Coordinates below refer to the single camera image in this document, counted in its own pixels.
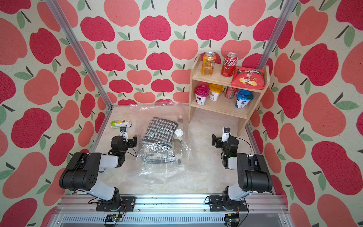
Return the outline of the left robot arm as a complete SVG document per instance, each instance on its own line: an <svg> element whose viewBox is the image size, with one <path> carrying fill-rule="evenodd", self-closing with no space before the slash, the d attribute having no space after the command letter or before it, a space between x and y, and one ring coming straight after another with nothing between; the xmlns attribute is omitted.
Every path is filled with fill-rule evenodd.
<svg viewBox="0 0 363 227"><path fill-rule="evenodd" d="M89 204L96 204L96 211L133 211L135 197L120 196L117 187L108 186L98 179L98 174L109 168L120 168L125 162L128 149L138 144L137 136L127 139L114 136L107 154L75 153L59 179L59 186L70 191L82 191L94 197Z"/></svg>

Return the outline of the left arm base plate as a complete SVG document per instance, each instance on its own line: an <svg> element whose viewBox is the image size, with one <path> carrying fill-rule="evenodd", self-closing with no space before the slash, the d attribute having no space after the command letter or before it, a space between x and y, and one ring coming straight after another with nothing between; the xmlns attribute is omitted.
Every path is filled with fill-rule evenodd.
<svg viewBox="0 0 363 227"><path fill-rule="evenodd" d="M118 199L112 199L110 201L98 200L96 211L99 212L121 212L126 210L127 212L133 211L135 207L136 197L134 196L120 196Z"/></svg>

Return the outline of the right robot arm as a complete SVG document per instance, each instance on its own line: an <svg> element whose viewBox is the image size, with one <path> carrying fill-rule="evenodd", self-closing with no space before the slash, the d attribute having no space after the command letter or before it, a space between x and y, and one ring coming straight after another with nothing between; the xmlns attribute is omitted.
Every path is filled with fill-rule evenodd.
<svg viewBox="0 0 363 227"><path fill-rule="evenodd" d="M238 153L239 139L224 134L212 135L212 145L222 150L221 159L225 169L237 171L237 183L228 186L221 195L210 195L205 199L211 212L247 211L246 197L271 192L273 182L262 155Z"/></svg>

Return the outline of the black white houndstooth scarf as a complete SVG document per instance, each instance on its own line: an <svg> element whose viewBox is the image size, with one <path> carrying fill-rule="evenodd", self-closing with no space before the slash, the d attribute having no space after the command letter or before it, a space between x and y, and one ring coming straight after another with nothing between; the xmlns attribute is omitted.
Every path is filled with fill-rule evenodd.
<svg viewBox="0 0 363 227"><path fill-rule="evenodd" d="M178 129L178 123L154 117L148 125L142 144L154 144L166 148L172 148L175 131Z"/></svg>

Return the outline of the clear plastic vacuum bag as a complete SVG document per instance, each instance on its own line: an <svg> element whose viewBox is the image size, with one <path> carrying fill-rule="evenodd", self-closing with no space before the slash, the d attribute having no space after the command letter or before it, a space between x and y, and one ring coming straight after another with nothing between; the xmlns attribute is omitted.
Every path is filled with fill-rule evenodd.
<svg viewBox="0 0 363 227"><path fill-rule="evenodd" d="M186 105L142 106L137 127L137 156L129 165L128 177L166 184L203 171L190 136Z"/></svg>

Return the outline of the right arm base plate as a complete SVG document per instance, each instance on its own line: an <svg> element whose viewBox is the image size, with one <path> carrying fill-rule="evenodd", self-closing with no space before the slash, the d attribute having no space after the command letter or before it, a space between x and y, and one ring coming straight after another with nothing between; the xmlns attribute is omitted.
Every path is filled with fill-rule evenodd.
<svg viewBox="0 0 363 227"><path fill-rule="evenodd" d="M205 204L209 205L211 212L240 212L248 210L245 201L233 201L228 197L224 198L220 195L206 197Z"/></svg>

